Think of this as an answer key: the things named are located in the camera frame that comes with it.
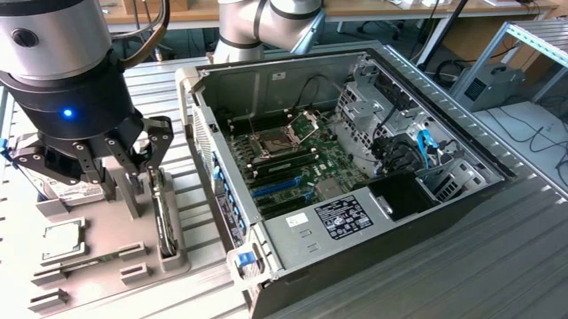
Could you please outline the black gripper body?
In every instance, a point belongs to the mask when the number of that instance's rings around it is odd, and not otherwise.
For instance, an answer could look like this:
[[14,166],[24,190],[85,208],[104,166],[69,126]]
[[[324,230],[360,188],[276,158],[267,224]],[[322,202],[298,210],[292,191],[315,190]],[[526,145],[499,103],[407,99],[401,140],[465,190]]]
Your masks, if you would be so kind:
[[84,142],[92,156],[101,158],[109,155],[107,138],[132,148],[144,125],[123,72],[120,59],[107,56],[90,70],[58,80],[25,80],[1,73],[1,82],[49,149],[73,158],[73,144]]

